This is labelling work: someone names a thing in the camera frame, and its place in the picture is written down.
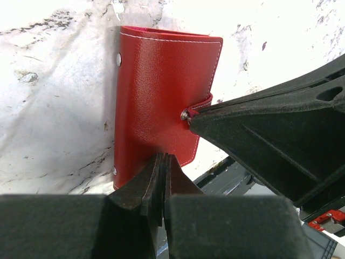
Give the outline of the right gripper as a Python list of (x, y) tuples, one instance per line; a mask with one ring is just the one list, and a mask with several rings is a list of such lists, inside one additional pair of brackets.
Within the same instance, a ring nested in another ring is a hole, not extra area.
[(344, 237), (344, 56), (310, 87), (271, 87), (206, 108), (190, 129), (273, 192), (311, 228)]

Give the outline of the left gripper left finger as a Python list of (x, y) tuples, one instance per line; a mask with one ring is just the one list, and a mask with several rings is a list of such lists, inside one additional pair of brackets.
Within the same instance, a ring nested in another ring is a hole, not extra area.
[(109, 195), (2, 195), (1, 258), (155, 258), (163, 167)]

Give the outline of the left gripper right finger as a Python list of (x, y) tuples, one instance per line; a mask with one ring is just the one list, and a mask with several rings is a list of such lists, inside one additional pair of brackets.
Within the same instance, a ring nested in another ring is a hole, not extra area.
[(297, 212), (284, 197), (203, 193), (174, 155), (164, 158), (170, 258), (309, 258)]

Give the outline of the red card holder wallet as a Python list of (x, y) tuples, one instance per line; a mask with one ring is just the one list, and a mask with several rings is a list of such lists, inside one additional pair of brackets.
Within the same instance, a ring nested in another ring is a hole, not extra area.
[(211, 87), (223, 39), (122, 26), (116, 61), (114, 175), (119, 189), (156, 153), (196, 155), (199, 137), (188, 119), (211, 105)]

